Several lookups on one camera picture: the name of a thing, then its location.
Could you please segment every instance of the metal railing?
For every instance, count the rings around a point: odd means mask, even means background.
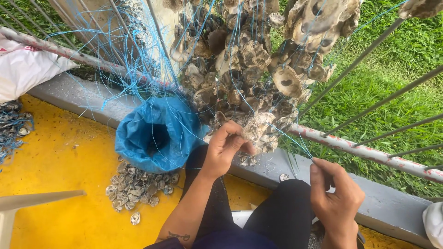
[[[18,8],[16,5],[14,5],[12,0],[8,0],[14,7]],[[60,7],[60,5],[58,4],[57,0],[52,0],[54,5],[59,8],[59,11],[65,16],[64,19],[67,20],[68,25],[71,28],[76,28],[79,30],[78,26],[75,24],[75,22],[73,22],[69,16],[63,11],[63,9]],[[80,1],[80,4],[82,5],[82,7],[84,8],[84,10],[89,14],[91,21],[97,26],[97,28],[99,28],[99,25],[97,23],[97,21],[95,20],[94,16],[90,13],[90,10],[86,7],[86,5],[83,3],[82,0],[78,0]],[[45,15],[45,13],[43,12],[43,10],[38,7],[38,5],[35,3],[34,0],[31,0],[31,2],[36,6],[36,8],[43,14],[43,16],[47,19],[47,21],[49,23],[51,23],[51,25],[54,25],[54,27],[56,27],[56,25],[50,20],[50,18]],[[116,14],[116,18],[118,19],[119,24],[123,27],[123,31],[126,33],[126,35],[129,34],[129,28],[126,25],[126,23],[124,22],[122,16],[120,15],[117,7],[115,6],[113,0],[109,0],[110,3],[110,8],[115,12]],[[135,75],[135,77],[137,79],[140,79],[141,81],[146,82],[146,76],[143,75],[141,72],[139,71],[131,71],[129,72],[127,70],[127,68],[124,66],[124,61],[123,59],[119,56],[119,52],[118,51],[113,51],[113,54],[117,56],[117,61],[119,61],[120,65],[117,65],[115,63],[112,62],[108,62],[106,60],[104,60],[95,50],[95,48],[91,45],[88,44],[88,47],[94,51],[98,58],[93,57],[91,55],[88,54],[84,54],[82,52],[79,52],[77,50],[75,50],[75,45],[72,44],[72,42],[70,42],[70,40],[62,35],[62,37],[64,39],[66,39],[66,41],[68,42],[68,44],[70,46],[72,46],[72,49],[70,48],[66,48],[63,46],[60,46],[56,43],[54,43],[53,41],[45,41],[42,39],[39,39],[35,34],[33,34],[29,29],[27,29],[16,17],[14,17],[9,11],[7,11],[7,9],[5,9],[4,7],[2,7],[0,5],[0,9],[5,11],[5,13],[7,13],[14,21],[16,21],[22,28],[23,30],[25,30],[27,34],[18,32],[17,30],[15,30],[6,20],[4,20],[3,18],[0,17],[0,22],[2,22],[4,25],[6,25],[6,27],[0,26],[0,33],[3,34],[4,36],[6,36],[7,38],[11,39],[11,40],[15,40],[17,42],[21,42],[21,43],[25,43],[31,46],[34,46],[36,48],[45,50],[45,51],[49,51],[55,54],[58,54],[60,56],[72,59],[74,61],[86,64],[86,65],[90,65],[90,66],[94,66],[96,68],[100,68],[106,72],[110,72],[110,73],[118,73],[121,76],[124,77],[128,77],[130,74],[133,76]],[[398,18],[389,28],[387,28],[383,34],[380,35],[380,37],[378,37],[369,47],[367,47],[365,49],[364,52],[362,52],[362,54],[359,55],[359,57],[357,59],[355,59],[355,61],[353,61],[327,88],[325,88],[324,91],[322,91],[322,93],[320,93],[313,101],[310,102],[310,104],[304,108],[303,110],[301,110],[301,112],[299,113],[299,118],[302,117],[312,106],[314,106],[322,97],[324,97],[334,86],[336,86],[352,69],[354,69],[369,53],[371,53],[371,51],[373,51],[375,49],[375,47],[377,47],[380,43],[383,42],[384,39],[386,39],[386,37],[389,36],[389,34],[391,34],[397,27],[399,27],[402,23],[404,22],[404,19],[402,18]],[[42,31],[43,34],[47,35],[36,23],[32,22],[33,24],[36,25],[36,27],[38,29],[40,29]],[[87,40],[86,38],[86,34],[84,34],[83,32],[80,31],[80,35]],[[134,38],[131,35],[128,35],[131,39],[131,42],[136,45],[136,41],[134,40]],[[166,47],[164,45],[164,42],[162,41],[162,47],[163,49],[166,51]],[[331,135],[332,133],[334,133],[335,131],[338,131],[339,129],[349,125],[350,123],[356,121],[357,119],[359,119],[360,117],[365,116],[366,114],[372,112],[373,110],[375,110],[376,108],[388,103],[389,101],[399,97],[400,95],[408,92],[409,90],[413,89],[414,87],[422,84],[423,82],[429,80],[430,78],[436,76],[437,74],[441,73],[443,71],[443,65],[440,65],[438,67],[436,67],[434,70],[428,72],[427,74],[423,75],[422,77],[416,79],[415,81],[413,81],[412,83],[406,85],[405,87],[403,87],[402,89],[394,92],[393,94],[391,94],[390,96],[388,96],[387,98],[379,101],[378,103],[374,104],[373,106],[369,107],[368,109],[364,110],[363,112],[359,113],[358,115],[350,118],[349,120],[345,121],[344,123],[340,124],[339,126],[337,126],[336,128],[328,131],[328,132],[321,132],[318,130],[314,130],[308,127],[304,127],[302,125],[298,125],[298,124],[294,124],[291,127],[290,132],[300,135],[302,138],[306,138],[309,139],[311,141],[315,141],[318,142],[320,144],[335,148],[335,149],[340,149],[342,151],[345,151],[347,153],[359,156],[361,158],[365,158],[371,161],[374,161],[376,163],[380,163],[407,173],[410,173],[412,175],[416,175],[419,177],[423,177],[425,179],[428,179],[430,181],[434,181],[437,183],[443,183],[443,171],[438,170],[439,168],[443,168],[443,165],[439,165],[439,166],[430,166],[427,167],[425,165],[419,164],[419,163],[415,163],[412,162],[410,160],[406,160],[401,158],[400,156],[403,155],[407,155],[407,154],[411,154],[411,153],[416,153],[416,152],[421,152],[421,151],[426,151],[426,150],[431,150],[431,149],[435,149],[435,148],[439,148],[439,147],[443,147],[443,144],[436,144],[436,145],[432,145],[432,146],[428,146],[425,148],[417,148],[414,150],[410,150],[410,151],[406,151],[406,152],[401,152],[401,153],[397,153],[397,154],[388,154],[367,146],[364,146],[364,144],[370,143],[370,142],[374,142],[376,140],[382,139],[384,137],[390,136],[392,134],[398,133],[398,132],[402,132],[405,131],[407,129],[416,127],[418,125],[422,125],[425,123],[430,123],[433,122],[435,120],[441,119],[443,118],[443,114],[439,114],[430,118],[427,118],[425,120],[422,121],[418,121],[416,123],[413,124],[409,124],[406,125],[404,127],[400,127],[396,130],[392,130],[390,132],[387,132],[385,134],[379,135],[377,137],[365,140],[363,142],[360,143],[355,143],[352,141],[348,141],[345,139],[341,139],[339,137],[333,136]]]

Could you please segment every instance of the tattoo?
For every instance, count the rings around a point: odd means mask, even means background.
[[[185,235],[180,235],[180,234],[175,234],[175,233],[171,233],[170,231],[168,231],[169,235],[166,238],[182,238],[184,241],[188,241],[191,236],[188,234]]]

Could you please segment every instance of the yellow painted ground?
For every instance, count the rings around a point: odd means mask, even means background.
[[[24,110],[34,114],[35,131],[24,137],[9,165],[0,168],[0,196],[85,190],[75,197],[20,209],[16,214],[11,249],[142,249],[150,245],[182,194],[179,188],[159,195],[156,207],[141,205],[140,224],[131,225],[135,212],[115,212],[105,188],[116,173],[115,130],[78,117],[29,95]],[[270,191],[228,175],[225,177],[232,210],[258,205]],[[361,227],[367,248],[416,249]]]

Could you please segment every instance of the gray concrete curb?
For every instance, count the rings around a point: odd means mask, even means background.
[[[93,119],[113,128],[140,101],[131,96],[121,96],[103,105],[103,97],[117,96],[119,92],[103,85],[81,80],[66,73],[34,87],[30,95],[62,109]],[[309,183],[311,160],[300,155],[293,157],[281,149],[259,155],[254,166],[240,166],[235,161],[230,173],[258,185],[275,189],[281,174]],[[405,240],[427,249],[434,247],[428,240],[422,221],[422,212],[430,201],[405,194],[390,187],[350,174],[366,193],[355,220],[380,233]]]

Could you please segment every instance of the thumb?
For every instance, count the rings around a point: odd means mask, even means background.
[[[226,145],[225,151],[223,154],[228,156],[229,158],[233,158],[235,153],[240,149],[240,147],[245,143],[245,140],[238,135],[234,135],[235,137]]]
[[[309,173],[311,181],[311,202],[323,202],[326,197],[325,175],[323,174],[322,169],[315,164],[311,164],[309,167]]]

